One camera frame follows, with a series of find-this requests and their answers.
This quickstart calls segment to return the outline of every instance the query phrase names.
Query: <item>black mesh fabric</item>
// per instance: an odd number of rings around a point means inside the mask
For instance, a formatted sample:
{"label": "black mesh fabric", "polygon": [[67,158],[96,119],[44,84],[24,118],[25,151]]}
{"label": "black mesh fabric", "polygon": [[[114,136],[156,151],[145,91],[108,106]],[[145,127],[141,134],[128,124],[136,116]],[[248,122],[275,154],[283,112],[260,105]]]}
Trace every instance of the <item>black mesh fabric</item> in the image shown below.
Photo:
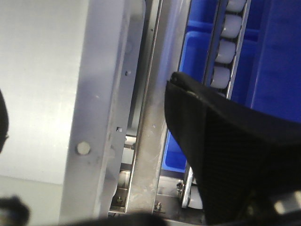
{"label": "black mesh fabric", "polygon": [[65,226],[166,226],[163,219],[145,213],[124,215],[117,218],[84,221]]}
{"label": "black mesh fabric", "polygon": [[183,73],[167,83],[165,115],[208,224],[239,219],[254,196],[301,188],[300,124],[237,105]]}

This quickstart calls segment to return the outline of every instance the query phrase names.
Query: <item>black object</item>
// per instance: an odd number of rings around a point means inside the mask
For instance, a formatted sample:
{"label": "black object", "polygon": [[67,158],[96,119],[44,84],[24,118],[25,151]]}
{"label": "black object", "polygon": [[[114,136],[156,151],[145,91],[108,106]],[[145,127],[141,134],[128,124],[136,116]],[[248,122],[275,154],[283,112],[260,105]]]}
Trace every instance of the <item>black object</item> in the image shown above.
{"label": "black object", "polygon": [[84,221],[69,226],[166,226],[166,223],[154,215],[140,213],[116,218]]}
{"label": "black object", "polygon": [[7,138],[8,132],[8,113],[5,102],[0,91],[0,153]]}
{"label": "black object", "polygon": [[1,226],[24,226],[28,219],[29,210],[18,197],[0,198]]}
{"label": "black object", "polygon": [[198,183],[208,224],[277,219],[270,197],[301,189],[301,125],[229,101],[184,73],[165,117]]}

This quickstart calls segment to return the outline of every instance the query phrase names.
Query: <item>metal channel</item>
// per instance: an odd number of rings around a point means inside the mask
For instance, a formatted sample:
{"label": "metal channel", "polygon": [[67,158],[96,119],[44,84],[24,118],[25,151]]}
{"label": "metal channel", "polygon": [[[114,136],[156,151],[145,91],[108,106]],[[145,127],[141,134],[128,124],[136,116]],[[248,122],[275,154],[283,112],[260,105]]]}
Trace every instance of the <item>metal channel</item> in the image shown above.
{"label": "metal channel", "polygon": [[[100,216],[107,217],[118,184],[119,170],[124,153],[124,145],[127,132],[127,122],[130,112],[132,93],[136,77],[137,62],[140,51],[145,1],[131,1],[131,17],[127,34],[127,46],[121,71],[120,85],[118,87],[118,98],[116,112],[114,115],[111,148],[114,150],[108,160],[103,193],[101,199]],[[126,143],[134,140],[134,137],[127,137]]]}
{"label": "metal channel", "polygon": [[89,1],[0,2],[0,88],[9,117],[0,175],[61,185]]}
{"label": "metal channel", "polygon": [[127,125],[127,135],[136,137],[140,113],[142,108],[143,95],[146,85],[146,78],[149,69],[150,56],[152,54],[152,45],[155,35],[155,26],[157,21],[159,0],[145,0],[146,12],[141,41],[141,50],[135,79],[132,104]]}
{"label": "metal channel", "polygon": [[190,0],[159,0],[125,212],[153,212],[167,127],[166,81],[178,70]]}
{"label": "metal channel", "polygon": [[210,87],[211,77],[214,68],[214,62],[216,59],[216,54],[218,52],[218,46],[220,42],[223,21],[225,18],[226,7],[228,0],[219,0],[214,16],[214,26],[211,33],[211,40],[209,44],[209,51],[207,54],[206,66],[204,71],[203,84]]}
{"label": "metal channel", "polygon": [[237,72],[237,66],[238,66],[238,62],[239,62],[240,51],[241,51],[241,47],[242,47],[243,41],[244,41],[246,23],[247,23],[247,20],[248,20],[251,1],[252,0],[247,0],[246,1],[245,8],[244,8],[244,11],[243,11],[243,22],[242,22],[242,25],[241,25],[240,32],[238,34],[238,40],[237,40],[237,44],[236,44],[236,54],[233,58],[232,69],[231,69],[231,72],[230,72],[230,82],[229,82],[228,87],[227,87],[227,93],[226,93],[226,98],[227,99],[231,99],[231,95],[232,95],[232,91],[233,91],[233,86],[234,86],[235,76],[236,76],[236,72]]}

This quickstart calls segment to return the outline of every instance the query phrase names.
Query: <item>white roller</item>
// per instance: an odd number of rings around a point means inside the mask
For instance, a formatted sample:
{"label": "white roller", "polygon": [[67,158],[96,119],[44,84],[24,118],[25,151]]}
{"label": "white roller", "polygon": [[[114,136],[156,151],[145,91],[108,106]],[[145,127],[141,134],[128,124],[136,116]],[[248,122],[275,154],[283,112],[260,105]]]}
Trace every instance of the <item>white roller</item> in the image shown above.
{"label": "white roller", "polygon": [[236,45],[234,42],[221,40],[215,61],[222,64],[231,63],[235,55],[235,48]]}
{"label": "white roller", "polygon": [[241,28],[243,19],[240,16],[226,14],[221,36],[224,38],[236,38]]}
{"label": "white roller", "polygon": [[224,89],[227,87],[230,80],[230,70],[225,67],[214,67],[211,87]]}
{"label": "white roller", "polygon": [[203,202],[198,193],[198,187],[196,186],[191,186],[190,201],[188,207],[198,209],[198,210],[203,209]]}
{"label": "white roller", "polygon": [[246,0],[229,0],[227,11],[239,13],[243,10]]}

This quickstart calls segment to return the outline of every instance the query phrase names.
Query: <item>bolt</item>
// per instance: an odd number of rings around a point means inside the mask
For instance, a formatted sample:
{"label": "bolt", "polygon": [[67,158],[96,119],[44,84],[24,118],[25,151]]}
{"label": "bolt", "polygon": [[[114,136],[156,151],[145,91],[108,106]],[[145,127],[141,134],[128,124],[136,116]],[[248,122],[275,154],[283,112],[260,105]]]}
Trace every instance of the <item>bolt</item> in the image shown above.
{"label": "bolt", "polygon": [[76,146],[77,149],[77,153],[80,155],[86,155],[89,154],[91,151],[91,146],[88,142],[86,141],[82,141],[80,143],[77,144]]}
{"label": "bolt", "polygon": [[177,191],[178,191],[178,193],[182,193],[182,191],[183,191],[183,186],[182,186],[182,184],[181,183],[178,183],[177,184]]}
{"label": "bolt", "polygon": [[121,203],[122,203],[122,201],[123,201],[122,197],[121,197],[121,196],[118,196],[118,198],[117,198],[116,202],[117,202],[117,203],[119,203],[119,204],[121,204]]}
{"label": "bolt", "polygon": [[157,203],[155,204],[155,209],[156,209],[156,210],[161,210],[161,208],[162,208],[162,203],[161,203],[161,202],[157,202]]}

